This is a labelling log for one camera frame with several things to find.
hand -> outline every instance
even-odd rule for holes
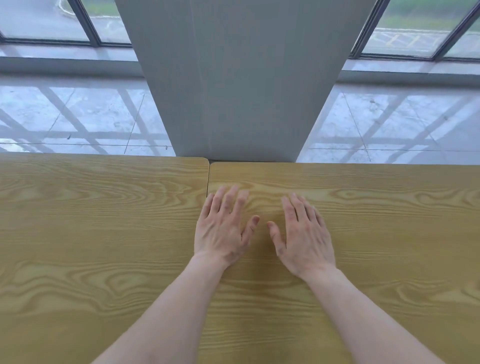
[[[233,186],[225,195],[226,188],[221,186],[216,194],[208,195],[195,230],[195,255],[220,258],[225,268],[235,263],[247,250],[250,238],[260,221],[257,215],[240,229],[241,212],[247,201],[248,191],[240,191]]]
[[[303,197],[291,194],[282,197],[287,228],[287,242],[282,240],[278,226],[269,221],[270,237],[277,256],[295,276],[306,280],[312,273],[335,268],[332,238],[325,221],[316,208]]]

wooden tabletop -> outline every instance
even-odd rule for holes
[[[3,154],[0,362],[88,364],[180,274],[203,158]]]
[[[266,222],[285,234],[280,197],[324,215],[338,267],[447,363],[480,357],[480,167],[214,163],[209,192],[251,190],[261,217],[247,254],[208,311],[201,363],[350,363],[307,286],[279,262]]]

person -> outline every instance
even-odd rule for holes
[[[260,218],[243,231],[248,191],[224,186],[210,194],[198,219],[194,255],[185,270],[94,364],[195,363],[211,297],[222,273],[247,250]],[[330,316],[358,364],[443,363],[387,313],[356,289],[335,265],[323,217],[296,194],[281,199],[286,240],[267,223],[277,256],[304,280]]]

tiled floor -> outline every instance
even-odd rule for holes
[[[336,85],[298,162],[480,164],[480,91]],[[174,156],[145,81],[0,77],[0,152]]]

gray column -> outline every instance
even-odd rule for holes
[[[177,156],[296,160],[375,0],[116,0]]]

